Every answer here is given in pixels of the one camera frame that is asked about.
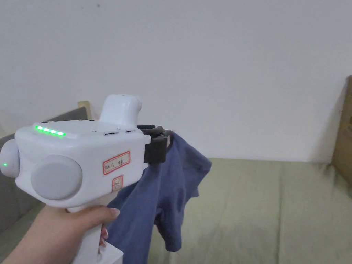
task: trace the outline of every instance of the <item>hand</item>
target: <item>hand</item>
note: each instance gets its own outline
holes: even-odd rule
[[[22,241],[3,264],[69,264],[83,235],[103,223],[112,222],[120,211],[105,206],[89,207],[77,213],[45,206]],[[100,245],[107,238],[102,228]]]

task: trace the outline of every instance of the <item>device port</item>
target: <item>device port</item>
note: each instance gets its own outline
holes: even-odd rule
[[[119,132],[110,132],[110,133],[105,133],[104,136],[108,136],[108,135],[115,135],[118,134]]]

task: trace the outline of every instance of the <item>cardboard box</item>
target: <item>cardboard box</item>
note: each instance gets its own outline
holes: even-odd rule
[[[352,76],[349,76],[347,80],[347,93],[332,165],[352,186]]]

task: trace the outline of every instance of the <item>handwritten label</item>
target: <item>handwritten label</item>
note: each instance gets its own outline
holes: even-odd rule
[[[116,177],[115,179],[112,180],[112,193],[115,191],[118,191],[122,189],[123,187],[123,182],[124,182],[124,176],[120,175],[119,177]]]
[[[117,155],[103,163],[104,175],[107,175],[131,162],[131,153],[129,151]]]

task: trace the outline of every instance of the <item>green led indicator strip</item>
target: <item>green led indicator strip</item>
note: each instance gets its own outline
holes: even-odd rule
[[[59,135],[59,136],[65,136],[66,135],[64,132],[56,131],[56,130],[49,129],[49,128],[42,127],[42,126],[36,126],[36,129],[51,133],[53,135]]]

